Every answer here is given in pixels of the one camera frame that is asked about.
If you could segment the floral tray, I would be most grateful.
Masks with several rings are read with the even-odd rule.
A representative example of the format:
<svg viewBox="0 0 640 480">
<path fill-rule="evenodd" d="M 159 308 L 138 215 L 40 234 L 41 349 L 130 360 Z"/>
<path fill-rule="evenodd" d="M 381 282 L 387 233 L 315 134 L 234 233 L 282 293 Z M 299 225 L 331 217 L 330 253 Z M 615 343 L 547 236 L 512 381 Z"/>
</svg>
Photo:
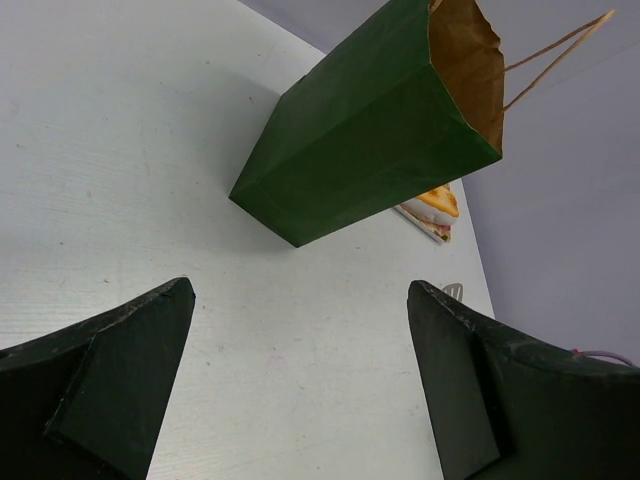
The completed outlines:
<svg viewBox="0 0 640 480">
<path fill-rule="evenodd" d="M 439 225 L 430 221 L 421 219 L 409 212 L 406 208 L 398 205 L 394 210 L 412 223 L 415 227 L 425 233 L 433 241 L 438 244 L 449 243 L 452 238 L 451 227 L 449 225 Z"/>
</svg>

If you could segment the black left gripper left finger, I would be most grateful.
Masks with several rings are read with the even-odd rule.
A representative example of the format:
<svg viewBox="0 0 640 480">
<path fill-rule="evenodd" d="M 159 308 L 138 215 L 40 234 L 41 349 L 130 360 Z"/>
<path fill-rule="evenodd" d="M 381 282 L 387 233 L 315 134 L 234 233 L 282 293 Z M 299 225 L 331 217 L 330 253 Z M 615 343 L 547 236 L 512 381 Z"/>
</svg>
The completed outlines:
<svg viewBox="0 0 640 480">
<path fill-rule="evenodd" d="M 178 277 L 2 350 L 2 478 L 146 478 L 193 311 Z"/>
</svg>

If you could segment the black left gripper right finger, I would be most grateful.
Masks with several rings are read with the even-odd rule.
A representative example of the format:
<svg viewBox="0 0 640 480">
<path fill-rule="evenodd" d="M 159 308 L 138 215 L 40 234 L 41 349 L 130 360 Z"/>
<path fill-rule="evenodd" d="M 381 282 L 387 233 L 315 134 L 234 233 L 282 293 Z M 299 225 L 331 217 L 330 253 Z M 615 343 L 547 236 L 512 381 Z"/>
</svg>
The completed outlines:
<svg viewBox="0 0 640 480">
<path fill-rule="evenodd" d="M 553 346 L 425 281 L 408 319 L 447 479 L 635 479 L 639 372 Z"/>
</svg>

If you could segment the long sandwich bread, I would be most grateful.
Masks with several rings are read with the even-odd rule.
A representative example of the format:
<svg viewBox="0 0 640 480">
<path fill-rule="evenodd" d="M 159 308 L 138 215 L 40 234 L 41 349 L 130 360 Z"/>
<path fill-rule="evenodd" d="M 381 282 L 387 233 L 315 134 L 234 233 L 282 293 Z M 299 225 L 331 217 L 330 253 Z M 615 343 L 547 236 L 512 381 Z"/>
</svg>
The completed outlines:
<svg viewBox="0 0 640 480">
<path fill-rule="evenodd" d="M 440 186 L 400 204 L 409 213 L 439 225 L 453 225 L 459 218 L 456 196 Z"/>
</svg>

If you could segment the green paper bag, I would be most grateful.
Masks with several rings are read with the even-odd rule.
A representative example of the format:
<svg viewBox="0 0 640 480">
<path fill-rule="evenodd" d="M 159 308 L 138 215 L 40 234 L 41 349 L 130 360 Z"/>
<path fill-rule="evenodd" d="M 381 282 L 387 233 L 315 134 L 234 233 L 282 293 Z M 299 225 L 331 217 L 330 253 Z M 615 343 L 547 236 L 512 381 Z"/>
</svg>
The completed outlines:
<svg viewBox="0 0 640 480">
<path fill-rule="evenodd" d="M 300 247 L 499 161 L 500 44 L 474 0 L 384 4 L 280 97 L 230 199 Z"/>
</svg>

